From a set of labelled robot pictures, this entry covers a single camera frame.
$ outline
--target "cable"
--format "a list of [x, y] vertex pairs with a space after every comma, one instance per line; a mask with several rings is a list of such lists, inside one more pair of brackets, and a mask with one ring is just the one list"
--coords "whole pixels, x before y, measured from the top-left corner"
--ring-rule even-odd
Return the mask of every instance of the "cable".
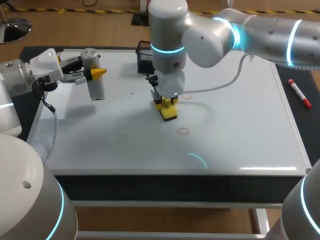
[[13, 6], [12, 4], [10, 4], [9, 2], [6, 2], [5, 4], [8, 6], [8, 8], [9, 8], [11, 11], [18, 11], [18, 9], [16, 9], [15, 6]]
[[52, 144], [51, 144], [51, 148], [50, 148], [50, 152], [48, 157], [45, 160], [45, 163], [48, 164], [50, 161], [50, 158], [54, 152], [54, 148], [56, 145], [56, 139], [58, 136], [58, 128], [59, 128], [59, 122], [58, 122], [58, 115], [56, 113], [56, 109], [54, 108], [54, 106], [52, 106], [51, 104], [47, 103], [45, 100], [45, 91], [43, 91], [42, 96], [39, 96], [36, 91], [35, 91], [35, 84], [39, 84], [40, 88], [44, 88], [45, 87], [45, 81], [43, 79], [37, 79], [36, 81], [33, 82], [32, 84], [32, 91], [33, 93], [40, 99], [40, 101], [42, 101], [43, 105], [46, 106], [52, 113], [53, 113], [53, 118], [54, 118], [54, 134], [53, 134], [53, 139], [52, 139]]
[[51, 144], [51, 148], [50, 148], [50, 152], [49, 155], [45, 161], [46, 164], [49, 163], [50, 158], [52, 156], [52, 154], [54, 153], [54, 149], [55, 149], [55, 145], [56, 145], [56, 139], [58, 136], [58, 128], [59, 128], [59, 122], [58, 122], [58, 115], [56, 112], [53, 113], [53, 118], [54, 118], [54, 134], [53, 134], [53, 139], [52, 139], [52, 144]]
[[82, 0], [82, 5], [83, 5], [84, 7], [92, 7], [92, 6], [96, 5], [97, 3], [98, 3], [98, 0], [95, 0], [95, 2], [94, 2], [93, 4], [86, 5], [86, 4], [85, 4], [85, 0]]
[[267, 59], [269, 62], [272, 62], [274, 64], [278, 64], [283, 67], [287, 67], [290, 69], [298, 69], [298, 70], [308, 70], [308, 71], [320, 71], [320, 66], [307, 66], [307, 65], [295, 65], [295, 64], [290, 64], [284, 61], [277, 61], [277, 60], [272, 60], [272, 59]]
[[223, 85], [220, 85], [220, 86], [208, 88], [208, 89], [189, 90], [189, 91], [185, 91], [184, 93], [185, 94], [204, 93], [204, 92], [210, 92], [210, 91], [214, 91], [214, 90], [218, 90], [218, 89], [223, 89], [225, 87], [230, 86], [238, 79], [238, 77], [241, 73], [242, 65], [244, 64], [244, 60], [247, 56], [248, 56], [248, 54], [246, 54], [246, 53], [242, 55], [240, 62], [239, 62], [238, 71], [237, 71], [236, 75], [234, 76], [234, 78], [230, 82], [223, 84]]

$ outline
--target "white cylinder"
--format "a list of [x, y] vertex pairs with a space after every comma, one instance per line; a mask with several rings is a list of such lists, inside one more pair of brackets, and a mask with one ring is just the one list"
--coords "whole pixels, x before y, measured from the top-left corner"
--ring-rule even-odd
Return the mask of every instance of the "white cylinder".
[[78, 220], [54, 175], [26, 142], [0, 134], [0, 240], [75, 240]]

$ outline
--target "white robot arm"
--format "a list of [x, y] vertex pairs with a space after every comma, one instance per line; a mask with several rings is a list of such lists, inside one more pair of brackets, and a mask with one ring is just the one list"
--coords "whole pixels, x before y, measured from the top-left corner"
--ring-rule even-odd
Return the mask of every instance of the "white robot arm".
[[230, 51], [239, 50], [289, 68], [320, 69], [319, 22], [247, 15], [234, 9], [207, 18], [189, 12], [185, 0], [152, 0], [148, 13], [157, 90], [166, 98], [184, 93], [186, 54], [202, 68], [213, 67]]
[[[206, 18], [189, 12], [185, 0], [151, 0], [148, 13], [156, 89], [166, 98], [185, 91], [186, 54], [202, 68], [240, 50], [289, 68], [320, 70], [319, 22], [260, 17], [234, 9]], [[320, 239], [319, 171], [320, 161], [290, 192], [267, 240]]]

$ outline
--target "yellow object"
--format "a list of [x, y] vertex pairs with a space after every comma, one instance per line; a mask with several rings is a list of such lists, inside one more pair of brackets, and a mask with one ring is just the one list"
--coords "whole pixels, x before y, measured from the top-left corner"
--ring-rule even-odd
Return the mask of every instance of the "yellow object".
[[91, 69], [90, 72], [91, 72], [92, 80], [97, 80], [103, 74], [105, 74], [107, 72], [107, 69], [104, 69], [104, 68], [93, 68], [93, 69]]
[[155, 104], [156, 109], [160, 112], [162, 104], [161, 103], [158, 103], [158, 104], [154, 103], [154, 104]]
[[177, 110], [175, 106], [171, 103], [170, 98], [162, 98], [160, 114], [163, 120], [170, 121], [178, 117]]
[[[5, 11], [11, 12], [58, 12], [63, 14], [64, 12], [74, 13], [98, 13], [98, 14], [134, 14], [139, 13], [138, 10], [91, 10], [91, 9], [74, 9], [74, 8], [17, 8], [15, 10], [4, 8]], [[240, 11], [244, 14], [320, 14], [320, 10], [245, 10]], [[219, 13], [216, 11], [194, 11], [193, 13], [198, 15], [212, 15]]]

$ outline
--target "white cable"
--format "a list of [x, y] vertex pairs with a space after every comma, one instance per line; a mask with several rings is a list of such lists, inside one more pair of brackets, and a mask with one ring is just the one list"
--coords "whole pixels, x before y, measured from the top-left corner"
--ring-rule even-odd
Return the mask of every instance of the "white cable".
[[287, 67], [290, 69], [298, 69], [298, 70], [308, 70], [308, 71], [320, 71], [320, 66], [307, 66], [307, 65], [295, 65], [295, 64], [290, 64], [284, 61], [277, 61], [277, 60], [272, 60], [272, 59], [267, 59], [266, 60], [278, 64], [283, 67]]
[[56, 139], [57, 139], [57, 135], [58, 135], [59, 122], [58, 122], [58, 116], [57, 116], [56, 112], [53, 113], [53, 118], [54, 118], [54, 134], [53, 134], [51, 149], [50, 149], [49, 155], [45, 161], [46, 164], [49, 163], [50, 158], [52, 157], [52, 154], [54, 153], [54, 148], [56, 145]]
[[223, 89], [225, 87], [228, 87], [229, 85], [233, 84], [238, 79], [238, 77], [241, 73], [242, 65], [244, 64], [244, 60], [247, 56], [248, 56], [248, 54], [246, 54], [246, 53], [242, 55], [240, 62], [239, 62], [238, 72], [236, 73], [236, 75], [234, 76], [234, 78], [230, 82], [223, 84], [223, 85], [220, 85], [220, 86], [208, 88], [208, 89], [189, 90], [189, 91], [185, 91], [185, 93], [186, 94], [204, 93], [204, 92], [210, 92], [210, 91], [214, 91], [214, 90]]

